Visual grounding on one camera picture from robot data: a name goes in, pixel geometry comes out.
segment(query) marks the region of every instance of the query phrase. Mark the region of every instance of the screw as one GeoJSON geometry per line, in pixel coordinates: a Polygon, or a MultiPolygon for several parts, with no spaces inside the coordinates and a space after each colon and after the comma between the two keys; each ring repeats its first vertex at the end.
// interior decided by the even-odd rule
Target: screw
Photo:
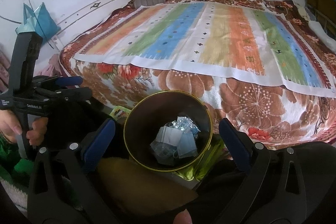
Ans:
{"type": "Polygon", "coordinates": [[[293,154],[293,153],[294,153],[294,149],[291,148],[291,147],[287,148],[286,151],[287,151],[288,153],[290,153],[290,154],[293,154]]]}
{"type": "Polygon", "coordinates": [[[258,149],[258,150],[262,150],[264,149],[264,145],[262,143],[256,143],[255,145],[255,148],[258,149]]]}
{"type": "Polygon", "coordinates": [[[46,152],[46,151],[47,151],[47,148],[45,148],[45,147],[41,147],[40,150],[39,150],[39,152],[40,152],[41,154],[43,154],[43,153],[46,152]]]}
{"type": "Polygon", "coordinates": [[[78,147],[79,147],[78,143],[72,143],[72,144],[70,144],[70,146],[69,146],[69,148],[70,148],[71,150],[75,150],[75,149],[77,149],[78,147]]]}

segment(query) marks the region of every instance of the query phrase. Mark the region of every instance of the hand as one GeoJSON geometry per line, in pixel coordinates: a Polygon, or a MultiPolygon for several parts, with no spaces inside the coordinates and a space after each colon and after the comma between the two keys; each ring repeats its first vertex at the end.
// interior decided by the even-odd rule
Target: hand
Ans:
{"type": "Polygon", "coordinates": [[[173,224],[193,224],[187,209],[176,215],[173,224]]]}
{"type": "MultiPolygon", "coordinates": [[[[30,145],[40,145],[44,140],[44,134],[47,131],[48,118],[42,117],[36,119],[33,124],[33,130],[27,132],[26,137],[30,145]]],[[[16,143],[16,135],[22,134],[21,125],[10,110],[0,110],[0,130],[4,137],[11,143],[16,143]]]]}

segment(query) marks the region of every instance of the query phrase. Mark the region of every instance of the floral bedspread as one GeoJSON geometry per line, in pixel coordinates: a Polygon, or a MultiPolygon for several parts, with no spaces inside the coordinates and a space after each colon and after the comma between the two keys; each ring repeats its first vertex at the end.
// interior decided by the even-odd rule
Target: floral bedspread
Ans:
{"type": "MultiPolygon", "coordinates": [[[[169,0],[168,3],[191,0],[169,0]]],[[[336,56],[309,29],[291,0],[195,0],[252,7],[283,13],[295,30],[310,44],[318,57],[336,75],[336,56]]],[[[182,90],[198,97],[208,107],[214,133],[219,121],[227,117],[253,141],[279,149],[307,141],[329,142],[336,138],[336,99],[302,95],[284,86],[261,86],[209,75],[175,70],[155,70],[134,65],[109,65],[75,60],[73,56],[90,39],[104,32],[135,10],[131,5],[116,10],[90,34],[79,37],[60,53],[60,62],[70,75],[84,79],[83,86],[109,107],[133,108],[146,96],[161,90],[182,90]]]]}

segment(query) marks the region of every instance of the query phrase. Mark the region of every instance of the brown cushion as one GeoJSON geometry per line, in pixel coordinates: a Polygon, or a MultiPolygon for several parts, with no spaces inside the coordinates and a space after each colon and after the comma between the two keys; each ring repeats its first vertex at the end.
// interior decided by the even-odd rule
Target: brown cushion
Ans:
{"type": "Polygon", "coordinates": [[[129,160],[102,159],[97,172],[107,193],[125,213],[152,216],[197,198],[193,190],[129,160]]]}

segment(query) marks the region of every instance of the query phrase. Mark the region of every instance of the bedding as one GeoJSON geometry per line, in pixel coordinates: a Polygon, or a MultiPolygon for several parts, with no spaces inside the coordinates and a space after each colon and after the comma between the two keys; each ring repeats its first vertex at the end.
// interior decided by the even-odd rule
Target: bedding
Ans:
{"type": "MultiPolygon", "coordinates": [[[[310,30],[308,22],[290,1],[275,0],[169,0],[167,4],[210,1],[236,7],[283,14],[293,30],[308,44],[321,64],[330,70],[332,80],[336,56],[310,30]]],[[[193,94],[211,113],[214,133],[223,117],[253,141],[270,149],[279,149],[307,141],[329,142],[336,137],[336,101],[333,98],[304,95],[281,86],[265,86],[183,70],[149,69],[131,64],[106,64],[74,58],[88,42],[135,12],[127,5],[89,34],[68,44],[60,53],[60,62],[69,75],[79,75],[83,85],[109,107],[133,108],[146,96],[160,90],[182,90],[193,94]]]]}
{"type": "Polygon", "coordinates": [[[335,97],[330,71],[284,15],[210,1],[142,6],[97,34],[74,58],[335,97]]]}

